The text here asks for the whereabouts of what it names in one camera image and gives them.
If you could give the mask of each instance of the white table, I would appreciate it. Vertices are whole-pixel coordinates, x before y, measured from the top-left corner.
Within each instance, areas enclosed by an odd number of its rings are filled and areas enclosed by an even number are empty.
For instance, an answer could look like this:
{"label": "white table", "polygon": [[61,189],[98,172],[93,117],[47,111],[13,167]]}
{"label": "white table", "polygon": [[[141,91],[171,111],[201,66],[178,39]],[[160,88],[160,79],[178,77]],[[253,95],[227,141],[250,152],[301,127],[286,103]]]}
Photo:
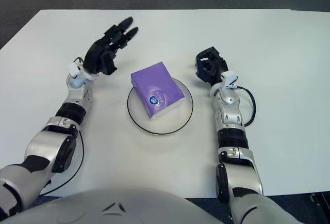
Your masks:
{"label": "white table", "polygon": [[[195,56],[214,46],[257,102],[246,129],[266,195],[330,190],[330,13],[290,10],[43,10],[0,51],[0,167],[21,163],[27,144],[67,96],[67,64],[112,24],[139,33],[101,76],[82,126],[86,157],[53,195],[116,185],[215,197],[217,134],[209,86]],[[179,132],[155,136],[130,120],[130,73],[163,61],[191,91],[194,111]],[[251,106],[242,97],[244,119]],[[77,148],[75,157],[81,156]],[[79,160],[53,186],[74,172]]]}

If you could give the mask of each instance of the black cable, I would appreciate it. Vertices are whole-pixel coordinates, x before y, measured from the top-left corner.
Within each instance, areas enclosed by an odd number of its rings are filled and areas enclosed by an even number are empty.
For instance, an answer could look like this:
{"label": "black cable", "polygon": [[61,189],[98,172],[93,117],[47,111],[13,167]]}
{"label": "black cable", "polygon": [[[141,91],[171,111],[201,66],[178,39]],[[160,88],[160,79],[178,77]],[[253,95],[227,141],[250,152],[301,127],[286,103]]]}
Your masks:
{"label": "black cable", "polygon": [[41,194],[40,196],[47,195],[47,194],[52,193],[52,192],[58,190],[59,188],[65,186],[65,185],[66,185],[68,182],[70,182],[70,181],[74,178],[74,176],[76,176],[76,174],[79,172],[79,170],[80,170],[80,168],[81,168],[81,166],[82,166],[82,164],[83,164],[83,161],[84,161],[84,155],[85,155],[84,141],[83,141],[83,138],[82,138],[83,136],[81,135],[81,132],[80,132],[80,131],[79,131],[79,135],[80,135],[80,138],[81,138],[81,146],[82,146],[82,149],[83,149],[83,150],[82,150],[82,153],[83,153],[83,154],[82,154],[81,162],[80,162],[80,165],[79,165],[78,169],[77,169],[76,172],[72,175],[72,177],[69,178],[66,182],[64,182],[64,183],[61,184],[60,186],[56,187],[55,189],[52,189],[52,190],[50,190],[50,191],[47,191],[46,193]]}
{"label": "black cable", "polygon": [[238,90],[243,89],[244,91],[246,91],[249,94],[249,96],[251,98],[251,101],[252,101],[252,105],[253,105],[252,116],[251,116],[250,120],[247,123],[244,124],[244,126],[247,127],[254,121],[254,118],[256,117],[256,108],[257,108],[256,107],[256,101],[255,101],[252,93],[248,89],[246,89],[244,87],[241,87],[241,86],[237,86],[237,89]]}
{"label": "black cable", "polygon": [[79,60],[80,63],[84,62],[84,60],[80,56],[75,58],[75,60],[73,62],[75,62],[76,60]]}

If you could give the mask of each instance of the silver forearm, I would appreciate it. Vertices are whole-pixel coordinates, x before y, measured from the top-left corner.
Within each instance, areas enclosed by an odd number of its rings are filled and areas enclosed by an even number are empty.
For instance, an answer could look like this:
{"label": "silver forearm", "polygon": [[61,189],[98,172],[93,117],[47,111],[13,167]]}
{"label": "silver forearm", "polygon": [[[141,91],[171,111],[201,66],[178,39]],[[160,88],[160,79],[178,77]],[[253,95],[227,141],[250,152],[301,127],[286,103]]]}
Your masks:
{"label": "silver forearm", "polygon": [[71,164],[80,124],[92,102],[93,81],[69,75],[67,85],[67,99],[31,140],[25,161],[0,170],[0,212],[5,217],[29,207],[52,176]]}
{"label": "silver forearm", "polygon": [[299,224],[292,215],[268,197],[249,194],[235,198],[231,205],[235,223],[241,224]]}
{"label": "silver forearm", "polygon": [[218,133],[217,194],[225,203],[245,192],[262,194],[262,184],[245,136],[239,110],[240,99],[233,89],[216,84],[210,90]]}

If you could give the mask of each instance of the purple tissue pack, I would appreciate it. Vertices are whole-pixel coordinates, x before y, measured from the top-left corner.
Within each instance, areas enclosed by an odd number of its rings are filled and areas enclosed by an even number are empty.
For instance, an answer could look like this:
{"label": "purple tissue pack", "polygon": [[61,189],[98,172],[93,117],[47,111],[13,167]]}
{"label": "purple tissue pack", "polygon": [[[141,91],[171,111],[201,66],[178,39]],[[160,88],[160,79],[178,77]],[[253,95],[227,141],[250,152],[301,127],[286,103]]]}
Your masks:
{"label": "purple tissue pack", "polygon": [[163,62],[132,73],[130,76],[151,119],[176,106],[185,98]]}

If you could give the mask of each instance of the robotic hand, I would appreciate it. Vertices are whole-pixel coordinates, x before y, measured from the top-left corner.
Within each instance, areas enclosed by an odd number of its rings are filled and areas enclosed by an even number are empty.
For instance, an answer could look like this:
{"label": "robotic hand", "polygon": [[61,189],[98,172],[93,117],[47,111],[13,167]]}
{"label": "robotic hand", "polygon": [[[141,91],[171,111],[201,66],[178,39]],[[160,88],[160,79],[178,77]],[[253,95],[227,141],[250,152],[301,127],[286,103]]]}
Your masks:
{"label": "robotic hand", "polygon": [[[196,56],[196,67],[197,77],[211,84],[210,96],[216,112],[218,199],[229,203],[234,223],[300,223],[275,202],[262,196],[262,183],[245,135],[245,127],[253,122],[256,111],[250,91],[236,86],[237,74],[228,70],[226,61],[214,47]],[[253,102],[254,111],[246,124],[243,124],[236,89],[247,91]]]}
{"label": "robotic hand", "polygon": [[0,170],[0,220],[29,207],[55,173],[68,169],[76,147],[80,125],[93,98],[93,81],[102,72],[111,75],[117,68],[113,59],[138,28],[127,32],[133,18],[112,26],[88,50],[85,60],[69,65],[69,94],[54,117],[32,139],[21,164]]}

